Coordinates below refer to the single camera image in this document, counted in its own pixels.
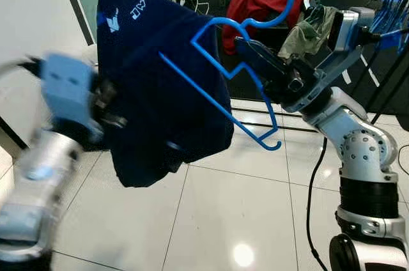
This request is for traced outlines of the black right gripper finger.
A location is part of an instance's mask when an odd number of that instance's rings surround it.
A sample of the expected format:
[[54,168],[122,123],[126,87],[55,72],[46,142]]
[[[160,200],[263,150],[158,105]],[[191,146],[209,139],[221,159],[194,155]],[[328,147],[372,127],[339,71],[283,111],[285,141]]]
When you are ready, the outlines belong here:
[[252,38],[235,37],[235,47],[243,63],[264,81],[264,87],[272,92],[294,93],[301,89],[301,77],[264,44]]

